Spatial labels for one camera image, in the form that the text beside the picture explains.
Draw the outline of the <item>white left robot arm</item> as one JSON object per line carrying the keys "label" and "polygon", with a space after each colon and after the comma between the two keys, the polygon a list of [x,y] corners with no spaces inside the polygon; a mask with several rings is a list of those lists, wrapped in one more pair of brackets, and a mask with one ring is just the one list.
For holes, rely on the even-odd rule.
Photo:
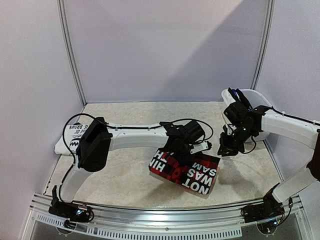
{"label": "white left robot arm", "polygon": [[196,120],[184,125],[160,122],[152,125],[109,125],[103,117],[90,124],[66,124],[54,146],[58,155],[72,156],[73,163],[62,178],[55,209],[63,216],[74,213],[71,203],[87,178],[102,170],[110,151],[156,148],[182,160],[190,159],[205,132]]}

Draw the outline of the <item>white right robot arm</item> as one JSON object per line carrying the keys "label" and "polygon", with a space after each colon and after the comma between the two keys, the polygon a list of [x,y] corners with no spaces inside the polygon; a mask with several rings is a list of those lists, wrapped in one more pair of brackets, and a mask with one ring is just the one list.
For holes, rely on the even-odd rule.
{"label": "white right robot arm", "polygon": [[223,114],[229,124],[223,127],[220,134],[218,155],[246,154],[245,142],[268,132],[277,135],[286,144],[281,149],[284,161],[280,166],[293,159],[294,166],[300,167],[275,186],[271,190],[271,198],[259,206],[258,213],[262,218],[269,218],[278,210],[278,203],[320,180],[319,122],[291,116],[264,105],[249,110],[239,102],[231,103]]}

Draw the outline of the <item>white and green t-shirt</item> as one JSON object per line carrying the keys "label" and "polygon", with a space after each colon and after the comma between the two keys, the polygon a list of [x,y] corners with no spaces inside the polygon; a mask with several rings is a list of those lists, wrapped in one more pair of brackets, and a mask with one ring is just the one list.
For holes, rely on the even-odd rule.
{"label": "white and green t-shirt", "polygon": [[65,155],[70,156],[71,152],[68,148],[72,151],[72,153],[76,153],[76,149],[79,146],[79,142],[83,134],[89,128],[89,124],[73,124],[67,125],[64,131],[64,139],[61,137],[58,142],[54,146],[54,152],[57,155]]}

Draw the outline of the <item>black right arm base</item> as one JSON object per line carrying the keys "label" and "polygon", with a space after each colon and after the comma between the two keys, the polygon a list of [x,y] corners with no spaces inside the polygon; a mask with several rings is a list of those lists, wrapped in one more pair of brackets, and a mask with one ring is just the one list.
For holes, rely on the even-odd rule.
{"label": "black right arm base", "polygon": [[278,202],[272,195],[275,188],[276,187],[274,186],[264,195],[262,203],[248,204],[241,209],[240,214],[244,218],[245,223],[262,221],[281,216],[280,220],[274,224],[275,226],[278,226],[287,220],[291,214],[293,199],[291,197],[288,199],[289,212],[287,216],[285,216],[283,203],[281,201]]}

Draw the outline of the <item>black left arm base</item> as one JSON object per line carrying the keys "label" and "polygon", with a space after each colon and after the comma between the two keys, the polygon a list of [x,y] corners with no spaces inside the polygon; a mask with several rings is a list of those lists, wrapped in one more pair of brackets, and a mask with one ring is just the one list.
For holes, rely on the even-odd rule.
{"label": "black left arm base", "polygon": [[94,219],[95,214],[92,207],[59,200],[56,185],[51,193],[52,200],[48,209],[50,214],[77,223],[90,223]]}

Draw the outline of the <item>red black plaid flannel shirt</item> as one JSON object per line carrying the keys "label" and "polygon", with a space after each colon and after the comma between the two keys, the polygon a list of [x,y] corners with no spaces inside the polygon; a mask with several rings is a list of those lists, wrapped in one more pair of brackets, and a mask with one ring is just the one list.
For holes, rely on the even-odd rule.
{"label": "red black plaid flannel shirt", "polygon": [[180,162],[176,154],[158,149],[148,163],[148,170],[149,175],[159,181],[207,199],[214,188],[220,160],[219,157],[198,152],[193,160]]}

